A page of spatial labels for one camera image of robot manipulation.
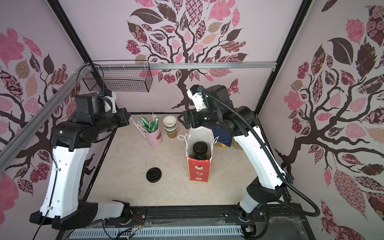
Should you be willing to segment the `red white paper takeout bag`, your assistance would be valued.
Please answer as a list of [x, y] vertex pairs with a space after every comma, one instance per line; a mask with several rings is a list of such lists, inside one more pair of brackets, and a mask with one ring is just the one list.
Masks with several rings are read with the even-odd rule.
[[185, 135], [179, 135], [178, 140], [186, 144], [186, 156], [191, 181], [209, 181], [213, 147], [218, 138], [214, 137], [212, 129], [198, 127], [190, 129]]

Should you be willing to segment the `black plastic cup lid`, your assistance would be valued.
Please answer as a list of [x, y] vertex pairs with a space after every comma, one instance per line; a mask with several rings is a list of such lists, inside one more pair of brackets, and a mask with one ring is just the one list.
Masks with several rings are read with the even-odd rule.
[[192, 159], [197, 160], [197, 161], [205, 161], [205, 160], [207, 160], [207, 155], [196, 155], [196, 154], [194, 154], [192, 156]]
[[203, 141], [198, 141], [193, 146], [193, 153], [196, 156], [206, 155], [208, 152], [208, 145]]

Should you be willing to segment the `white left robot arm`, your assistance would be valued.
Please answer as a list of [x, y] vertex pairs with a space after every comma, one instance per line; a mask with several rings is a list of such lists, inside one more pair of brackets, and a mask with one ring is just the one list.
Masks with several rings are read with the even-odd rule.
[[91, 203], [79, 199], [83, 166], [99, 135], [129, 125], [130, 113], [116, 106], [116, 93], [75, 96], [77, 109], [54, 129], [53, 169], [43, 205], [30, 223], [56, 230], [85, 228], [94, 221], [131, 218], [129, 203]]

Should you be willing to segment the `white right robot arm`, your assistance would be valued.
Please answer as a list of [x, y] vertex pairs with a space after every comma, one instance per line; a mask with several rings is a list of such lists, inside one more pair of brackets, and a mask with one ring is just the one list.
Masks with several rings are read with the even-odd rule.
[[[277, 164], [268, 143], [263, 139], [263, 130], [253, 111], [245, 106], [234, 108], [227, 88], [222, 85], [208, 89], [194, 85], [187, 95], [195, 107], [179, 115], [184, 127], [196, 129], [210, 125], [229, 133], [240, 144], [257, 173], [255, 180], [247, 187], [247, 194], [238, 203], [237, 212], [242, 221], [248, 221], [255, 209], [274, 202], [309, 217], [320, 215], [319, 207], [293, 186], [292, 174], [286, 173]], [[299, 210], [281, 201], [286, 188], [310, 204], [314, 211]]]

